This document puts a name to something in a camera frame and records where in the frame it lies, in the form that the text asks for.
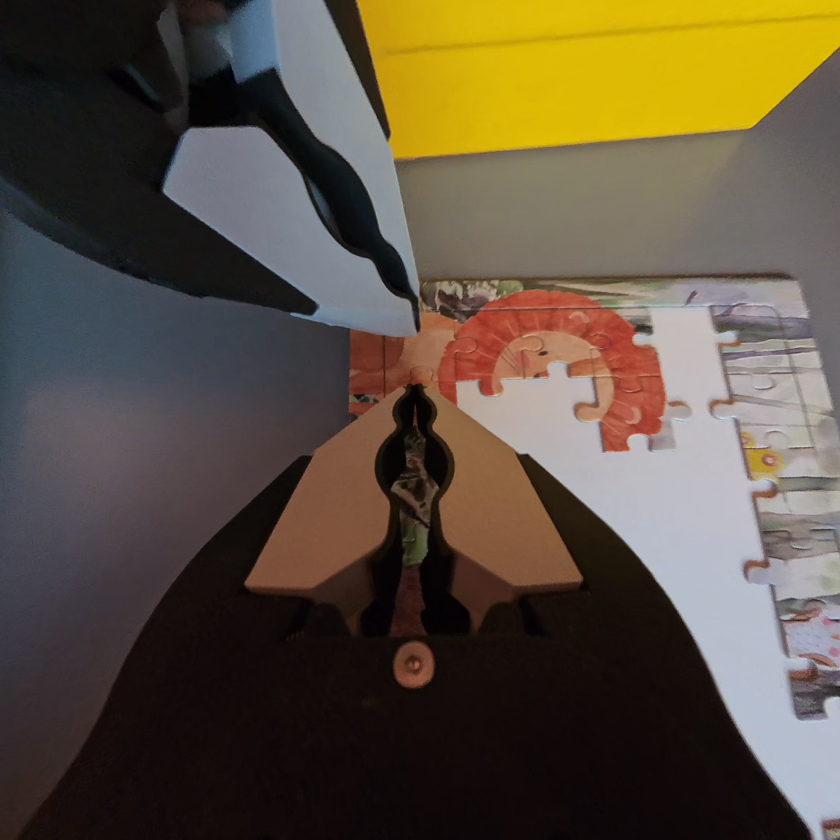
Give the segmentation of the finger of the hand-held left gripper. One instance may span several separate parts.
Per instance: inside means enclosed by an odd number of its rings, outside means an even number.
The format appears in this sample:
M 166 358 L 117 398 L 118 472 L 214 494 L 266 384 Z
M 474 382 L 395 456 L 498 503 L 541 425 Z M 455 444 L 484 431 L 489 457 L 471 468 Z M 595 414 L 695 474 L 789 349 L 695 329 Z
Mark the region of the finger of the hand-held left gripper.
M 409 300 L 386 288 L 369 256 L 328 231 L 304 176 L 263 129 L 188 129 L 163 193 L 316 304 L 296 318 L 392 337 L 417 333 Z
M 390 130 L 357 2 L 261 2 L 260 68 L 278 71 L 308 129 L 301 162 L 343 242 L 417 297 Z

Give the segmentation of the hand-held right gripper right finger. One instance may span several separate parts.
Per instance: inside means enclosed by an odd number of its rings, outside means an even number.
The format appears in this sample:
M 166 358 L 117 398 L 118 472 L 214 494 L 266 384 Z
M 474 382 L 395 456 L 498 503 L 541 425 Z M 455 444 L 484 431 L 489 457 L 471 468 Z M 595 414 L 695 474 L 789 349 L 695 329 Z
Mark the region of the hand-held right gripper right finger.
M 415 386 L 437 483 L 421 565 L 429 634 L 468 634 L 525 596 L 577 592 L 583 575 L 518 453 L 435 390 Z

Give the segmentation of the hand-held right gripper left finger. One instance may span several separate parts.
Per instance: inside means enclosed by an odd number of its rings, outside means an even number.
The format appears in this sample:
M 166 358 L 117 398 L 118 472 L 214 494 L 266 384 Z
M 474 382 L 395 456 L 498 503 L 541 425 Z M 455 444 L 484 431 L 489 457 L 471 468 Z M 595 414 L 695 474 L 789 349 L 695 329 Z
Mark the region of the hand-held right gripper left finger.
M 386 455 L 404 455 L 419 385 L 388 395 L 316 448 L 245 580 L 251 594 L 298 597 L 390 634 L 402 575 L 400 515 Z

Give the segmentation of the grey green jigsaw piece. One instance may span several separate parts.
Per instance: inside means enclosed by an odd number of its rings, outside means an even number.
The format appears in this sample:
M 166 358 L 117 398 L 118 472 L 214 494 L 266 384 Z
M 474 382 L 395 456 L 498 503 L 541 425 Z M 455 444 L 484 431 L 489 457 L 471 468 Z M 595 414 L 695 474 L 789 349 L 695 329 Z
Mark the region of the grey green jigsaw piece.
M 427 556 L 432 504 L 438 484 L 425 466 L 426 438 L 416 425 L 404 437 L 405 466 L 392 485 L 400 511 L 402 566 L 419 566 Z

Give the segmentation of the jigsaw puzzle board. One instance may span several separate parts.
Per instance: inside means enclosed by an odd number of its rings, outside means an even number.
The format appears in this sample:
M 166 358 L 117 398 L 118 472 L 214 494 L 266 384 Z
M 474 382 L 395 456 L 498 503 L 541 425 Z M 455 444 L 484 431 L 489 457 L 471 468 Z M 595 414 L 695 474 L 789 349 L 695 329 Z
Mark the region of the jigsaw puzzle board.
M 645 562 L 815 837 L 838 838 L 839 450 L 784 276 L 427 280 L 352 332 L 350 412 L 434 385 Z

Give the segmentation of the yellow plastic bin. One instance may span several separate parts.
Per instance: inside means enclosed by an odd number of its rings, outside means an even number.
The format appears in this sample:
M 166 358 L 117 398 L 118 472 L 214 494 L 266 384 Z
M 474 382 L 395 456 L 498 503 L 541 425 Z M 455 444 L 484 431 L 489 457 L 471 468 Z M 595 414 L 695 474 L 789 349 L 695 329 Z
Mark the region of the yellow plastic bin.
M 750 129 L 838 1 L 362 1 L 402 160 Z

